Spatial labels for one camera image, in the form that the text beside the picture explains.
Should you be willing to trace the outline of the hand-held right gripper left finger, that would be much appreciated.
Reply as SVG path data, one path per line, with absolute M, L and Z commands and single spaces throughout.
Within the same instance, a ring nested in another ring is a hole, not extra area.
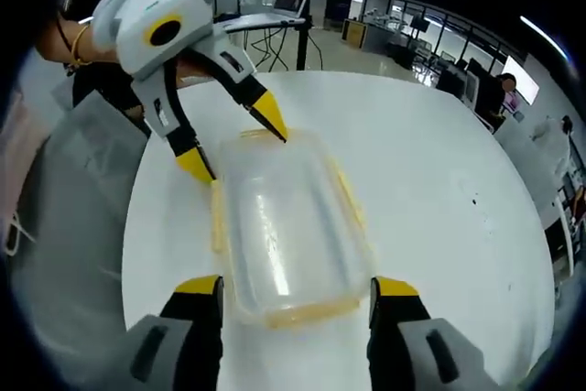
M 194 277 L 175 287 L 158 315 L 129 332 L 128 373 L 137 390 L 215 390 L 223 355 L 223 278 Z

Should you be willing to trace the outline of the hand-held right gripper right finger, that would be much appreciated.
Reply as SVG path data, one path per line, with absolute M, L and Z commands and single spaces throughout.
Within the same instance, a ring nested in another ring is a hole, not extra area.
M 498 390 L 482 351 L 447 320 L 430 317 L 405 281 L 374 277 L 368 362 L 373 390 Z

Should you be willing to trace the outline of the person's left hand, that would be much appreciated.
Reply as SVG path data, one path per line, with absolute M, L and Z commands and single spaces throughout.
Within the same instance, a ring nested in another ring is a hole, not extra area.
M 213 77 L 197 63 L 177 58 L 176 86 L 178 89 L 213 81 Z

